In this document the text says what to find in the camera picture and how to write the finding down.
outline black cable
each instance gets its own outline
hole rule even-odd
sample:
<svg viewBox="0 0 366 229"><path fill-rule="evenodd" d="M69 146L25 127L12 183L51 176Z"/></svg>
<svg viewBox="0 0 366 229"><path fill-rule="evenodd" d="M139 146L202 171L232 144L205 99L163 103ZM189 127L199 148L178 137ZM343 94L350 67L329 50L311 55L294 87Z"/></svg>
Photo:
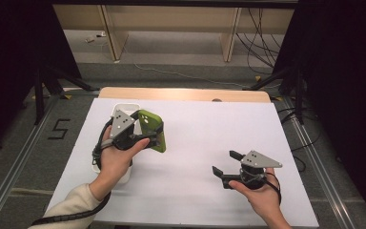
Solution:
<svg viewBox="0 0 366 229"><path fill-rule="evenodd" d="M77 220L77 219L83 219L83 218L91 217L91 216L95 215L96 213L100 212L100 210L102 210L106 206L106 204L109 202L111 194L112 194L112 192L109 192L105 196L103 201L97 207L95 207L93 210L82 212L82 213L76 213L76 214L41 218L41 219L38 219L38 220L34 221L31 224L31 226L49 224L49 223L61 222L61 221L71 221L71 220Z"/></svg>
<svg viewBox="0 0 366 229"><path fill-rule="evenodd" d="M99 139L97 140L97 144L94 147L93 152L91 153L91 155L93 156L92 164L94 165L94 163L96 163L96 165L99 169L102 168L102 163L101 163L100 157L102 156L102 151L103 151L102 147L101 147L102 146L102 141L103 141L103 136L106 132L106 129L110 125L112 125L112 121L113 121L113 117L108 122L106 122L105 126L103 127L102 132L100 133Z"/></svg>
<svg viewBox="0 0 366 229"><path fill-rule="evenodd" d="M258 26L257 26L257 24L256 24L256 22L254 21L254 17L253 17L253 15L252 15L252 13L251 13L251 9L250 8L248 8L248 12L249 12L249 15L251 16L251 18L252 18L252 21L254 22L254 27L256 28L256 34L259 34L259 36L260 36L260 38L261 38L261 41L262 41L262 44L263 44L263 47L265 47L266 46L266 48L267 48L267 50L269 49L269 47L267 46L267 44L266 44L266 41L264 40L264 38L263 38L263 34L262 34L262 28L261 28L261 19L262 19L262 17L263 17L263 9L259 9L259 23L258 23ZM266 53L266 50L264 51L265 52L265 54L266 54L266 57L267 57L267 59L268 59L268 61L270 62L270 65L273 67L273 64L272 64L272 62L270 61L270 58L269 58L269 55Z"/></svg>
<svg viewBox="0 0 366 229"><path fill-rule="evenodd" d="M257 54L255 51L253 51L252 46L249 47L248 45L246 45L246 43L242 40L242 38L240 38L239 34L236 34L236 36L237 36L237 38L239 38L239 40L243 44L243 46L245 46L245 48L248 50L248 57L249 57L249 52L251 52L254 57L259 59L260 61L262 61L263 63L265 63L269 67L271 67L271 68L273 67L273 65L271 65L269 62L267 62L265 59L263 59L259 54Z"/></svg>
<svg viewBox="0 0 366 229"><path fill-rule="evenodd" d="M284 124L286 121L291 120L291 115L295 114L295 112L290 112L283 119L281 119L281 125Z"/></svg>
<svg viewBox="0 0 366 229"><path fill-rule="evenodd" d="M279 110L277 113L282 113L282 112L286 112L286 111L293 111L295 110L295 108L286 108L286 109L283 109L283 110ZM311 108L302 108L301 111L311 111L312 109Z"/></svg>
<svg viewBox="0 0 366 229"><path fill-rule="evenodd" d="M298 169L298 172L299 173L304 172L307 169L307 165L305 164L305 162L301 160L298 156L293 156L293 158L302 163L302 169Z"/></svg>
<svg viewBox="0 0 366 229"><path fill-rule="evenodd" d="M281 49L281 46L278 44L278 42L275 40L275 37L270 34L270 36L272 37L272 39L274 40L275 44L278 46L279 49Z"/></svg>
<svg viewBox="0 0 366 229"><path fill-rule="evenodd" d="M248 35L246 35L246 33L243 33L243 35L245 36L245 38L246 38L250 43L253 43L253 41L251 41L251 39L249 39L249 37L248 37ZM264 47L261 47L261 46L259 46L259 45L256 45L255 43L253 43L253 46L258 47L258 48L260 48L261 50L267 50L267 48L264 48ZM270 51L270 52L274 52L274 53L278 54L278 52L277 52L277 51L270 50L270 49L269 49L269 51Z"/></svg>
<svg viewBox="0 0 366 229"><path fill-rule="evenodd" d="M267 179L263 179L263 182L265 182L267 185L269 185L270 187L272 187L278 194L278 203L281 204L281 186L280 186L280 181L278 181L278 178L272 174L272 173L266 173L266 175L271 175L275 178L275 180L277 181L277 186L275 187L269 180Z"/></svg>
<svg viewBox="0 0 366 229"><path fill-rule="evenodd" d="M295 148L295 149L292 149L292 150L291 150L291 152L294 152L294 151L297 151L297 150L300 150L300 149L303 149L303 148L305 148L305 147L308 147L308 146L310 146L310 145L315 144L315 143L320 139L321 134L322 134L322 130L320 130L320 131L319 131L319 133L317 134L317 137L316 137L316 139L315 139L315 140L313 140L312 142L310 142L310 143L308 143L308 144L306 144L306 145L302 145L302 146L300 146L300 147L297 147L297 148Z"/></svg>
<svg viewBox="0 0 366 229"><path fill-rule="evenodd" d="M249 63L249 52L250 51L251 50L248 50L248 57L246 58L249 69L252 70L254 73L271 74L271 73L263 73L263 72L257 71L257 70L255 70L254 68L251 67L251 64Z"/></svg>

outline white sleeve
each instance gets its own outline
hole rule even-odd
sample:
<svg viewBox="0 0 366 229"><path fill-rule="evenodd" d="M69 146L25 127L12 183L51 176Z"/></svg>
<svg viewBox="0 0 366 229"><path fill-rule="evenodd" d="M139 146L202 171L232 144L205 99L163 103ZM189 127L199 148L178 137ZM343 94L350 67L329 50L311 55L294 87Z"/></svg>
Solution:
<svg viewBox="0 0 366 229"><path fill-rule="evenodd" d="M97 207L99 204L100 201L98 201L93 196L91 189L89 188L89 184L82 184L71 190L64 201L59 202L49 211L47 211L44 215L44 218L90 211ZM87 228L92 223L94 217L95 215L83 219L36 225L30 227L29 229Z"/></svg>

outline white object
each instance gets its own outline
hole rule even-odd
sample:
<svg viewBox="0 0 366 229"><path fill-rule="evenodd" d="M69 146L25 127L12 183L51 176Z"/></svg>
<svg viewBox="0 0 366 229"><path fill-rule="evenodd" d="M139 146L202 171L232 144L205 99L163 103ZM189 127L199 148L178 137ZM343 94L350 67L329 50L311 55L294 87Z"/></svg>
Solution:
<svg viewBox="0 0 366 229"><path fill-rule="evenodd" d="M114 106L114 108L112 109L112 116L114 116L114 112L116 110L120 110L122 112L124 112L125 114L127 115L132 115L134 112L138 111L139 109L141 109L139 107L138 104L135 104L135 103L121 103L121 104L116 104ZM134 128L134 133L136 135L141 135L141 129L140 128L137 128L136 125L139 125L139 122L136 121L136 124L135 124L135 128ZM93 169L93 171L97 174L100 173L100 169L99 167L97 167L96 164L92 165L91 167ZM127 170L127 173L122 176L120 178L120 180L118 180L118 184L124 184L124 183L127 183L130 179L130 174L132 172L132 166L129 167L129 169Z"/></svg>
<svg viewBox="0 0 366 229"><path fill-rule="evenodd" d="M116 103L139 103L162 117L168 151L146 149L133 159L131 179L115 187L95 220L136 226L249 228L266 226L235 190L223 189L212 166L238 174L229 151L256 150L283 164L281 210L293 227L317 228L311 202L296 169L273 103L197 102L96 98L52 196L49 208L96 175L83 164Z"/></svg>

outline cord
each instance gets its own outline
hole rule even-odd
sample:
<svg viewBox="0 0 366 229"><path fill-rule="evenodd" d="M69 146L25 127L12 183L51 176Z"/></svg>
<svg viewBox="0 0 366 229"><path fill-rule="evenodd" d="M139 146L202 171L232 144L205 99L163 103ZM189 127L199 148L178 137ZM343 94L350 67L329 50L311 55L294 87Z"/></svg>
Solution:
<svg viewBox="0 0 366 229"><path fill-rule="evenodd" d="M99 169L102 168L102 163L101 163L101 156L102 156L102 140L103 140L103 136L106 132L106 129L112 125L112 121L113 121L113 117L110 118L110 120L108 122L106 122L105 126L102 129L102 132L100 133L99 139L97 140L96 145L94 146L93 152L91 153L91 155L93 156L93 161L91 162L92 165L97 165L97 167Z"/></svg>
<svg viewBox="0 0 366 229"><path fill-rule="evenodd" d="M307 169L306 163L303 160L301 160L301 158L299 158L298 156L293 155L293 158L302 163L302 169L298 169L298 172L299 173L305 172L305 170Z"/></svg>
<svg viewBox="0 0 366 229"><path fill-rule="evenodd" d="M291 120L291 116L295 114L294 111L288 113L287 115L285 115L282 119L281 119L281 125L284 124L286 121Z"/></svg>
<svg viewBox="0 0 366 229"><path fill-rule="evenodd" d="M277 181L277 186L275 187L269 180L267 179L263 179L263 182L265 182L267 185L269 185L270 187L272 187L278 194L278 203L281 204L281 186L280 186L280 181L278 181L278 178L272 174L272 173L265 173L266 175L270 175L273 176L275 178L275 180Z"/></svg>
<svg viewBox="0 0 366 229"><path fill-rule="evenodd" d="M281 49L281 46L278 44L278 42L275 40L275 37L270 34L270 36L272 37L272 39L274 40L275 44L278 46L279 49Z"/></svg>
<svg viewBox="0 0 366 229"><path fill-rule="evenodd" d="M278 113L282 113L282 112L286 112L286 111L293 111L293 110L295 110L295 108L286 108L286 109L278 111Z"/></svg>
<svg viewBox="0 0 366 229"><path fill-rule="evenodd" d="M254 36L256 36L257 34L259 34L260 38L261 38L261 41L262 41L262 44L263 44L263 48L266 47L266 49L264 49L264 52L266 54L266 57L268 59L268 61L270 62L270 58L269 58L269 55L266 53L266 51L269 51L269 54L270 56L272 57L273 61L275 62L275 58L273 57L272 53L270 52L270 49L266 43L266 41L264 40L263 38L263 31L262 31L262 26L261 26L261 22L262 22L262 17L263 17L263 9L259 9L259 21L258 21L258 26L256 24L256 22L254 21L254 17L252 15L252 12L251 12L251 9L248 8L248 12L249 12L249 15L251 16L252 18L252 21L254 22L254 27L256 28L256 34Z"/></svg>
<svg viewBox="0 0 366 229"><path fill-rule="evenodd" d="M315 140L313 140L312 142L310 142L310 143L308 143L308 144L305 144L305 145L302 145L302 146L297 147L297 148L295 148L295 149L292 149L292 150L291 150L291 152L294 152L294 151L297 151L297 150L300 150L300 149L303 149L303 148L305 148L305 147L308 147L308 146L310 146L310 145L315 144L315 143L320 139L320 136L321 136L321 135L322 135L322 130L320 130L320 131L319 131L319 133L317 134L317 137L316 137L316 139L315 139Z"/></svg>
<svg viewBox="0 0 366 229"><path fill-rule="evenodd" d="M63 215L63 216L54 216L54 217L47 217L47 218L41 218L36 221L34 221L31 226L34 225L42 225L42 224L49 224L54 222L60 222L60 221L71 221L71 220L77 220L77 219L83 219L87 217L91 217L95 215L96 213L100 212L106 204L109 202L110 196L112 195L112 192L109 192L103 201L93 210L82 212L82 213L76 213L76 214L69 214L69 215Z"/></svg>
<svg viewBox="0 0 366 229"><path fill-rule="evenodd" d="M240 40L240 42L243 44L243 46L245 46L245 48L248 50L248 57L249 57L249 53L251 52L252 53L252 55L254 56L254 57L256 57L257 59L259 59L260 61L262 61L264 64L266 64L267 66L269 66L269 67L271 67L271 68L273 68L274 66L271 64L271 63L269 63L267 60L265 60L265 59L263 59L259 54L257 54L255 51L253 51L252 50L252 44L253 44L253 42L252 41L250 41L251 42L251 46L249 47L243 40L242 40L242 38L240 38L240 36L239 36L239 34L237 33L236 34L236 36L237 36L237 38L239 38L239 40Z"/></svg>
<svg viewBox="0 0 366 229"><path fill-rule="evenodd" d="M126 53L129 53L125 46L124 46L124 48L123 48L123 49L124 49L124 51L125 51ZM183 77L186 77L186 78L190 78L190 79L197 79L197 80L204 80L204 81L207 81L207 82L210 82L210 83L214 83L214 84L220 84L220 85L234 85L234 86L238 86L238 87L241 87L241 88L249 88L249 86L245 86L245 85L241 85L241 84L237 84L237 83L220 82L220 81L214 81L214 80L211 80L211 79L206 79L206 78L201 78L201 77L196 77L196 76L190 76L190 75L186 75L186 74L183 74L183 73L176 73L176 72L161 71L161 70L154 69L154 68L144 68L144 67L140 67L140 66L138 66L138 65L134 62L134 60L132 60L132 63L134 64L134 66L135 66L137 69L144 70L144 71L153 71L153 72L157 72L157 73L166 73L166 74L176 74L176 75L183 76Z"/></svg>
<svg viewBox="0 0 366 229"><path fill-rule="evenodd" d="M246 33L243 33L243 35L245 36L245 38L246 38L250 43L252 43L252 44L253 44L253 46L258 47L258 48L260 48L261 50L268 50L268 51L270 51L270 52L273 52L273 53L278 54L278 52L277 52L277 51L270 50L270 49L267 49L266 47L261 47L261 46L259 46L259 45L256 45L256 44L254 43L254 41L251 41L251 40L249 39L249 37L248 37L248 35L247 35Z"/></svg>
<svg viewBox="0 0 366 229"><path fill-rule="evenodd" d="M104 35L104 32L102 31L102 34L97 34L96 35L97 38L102 38L102 37L106 37L106 35ZM106 56L104 53L103 53L103 47L107 46L108 45L108 42L105 41L101 44L98 44L98 45L93 45L92 43L95 42L95 40L92 40L91 42L87 42L85 41L86 44L88 44L89 46L93 46L93 47L100 47L100 53L106 57L107 59L113 61L111 58L109 58L108 56Z"/></svg>

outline hand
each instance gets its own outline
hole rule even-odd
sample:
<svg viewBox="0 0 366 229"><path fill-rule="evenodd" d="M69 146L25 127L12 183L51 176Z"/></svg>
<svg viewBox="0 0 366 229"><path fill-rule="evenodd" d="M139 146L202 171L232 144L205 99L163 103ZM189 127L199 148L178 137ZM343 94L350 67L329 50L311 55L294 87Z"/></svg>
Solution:
<svg viewBox="0 0 366 229"><path fill-rule="evenodd" d="M274 174L273 168L267 168L266 173ZM277 180L272 175L267 174L267 180L275 187ZM277 192L269 185L263 185L257 190L251 190L244 184L231 180L230 186L243 194L251 203L254 211L260 215L270 228L291 228L281 213Z"/></svg>
<svg viewBox="0 0 366 229"><path fill-rule="evenodd" d="M110 138L112 126L103 134L103 141ZM148 138L136 142L130 149L121 151L114 146L103 150L101 156L101 171L90 184L91 192L97 200L102 200L122 176L127 173L132 158L150 143Z"/></svg>

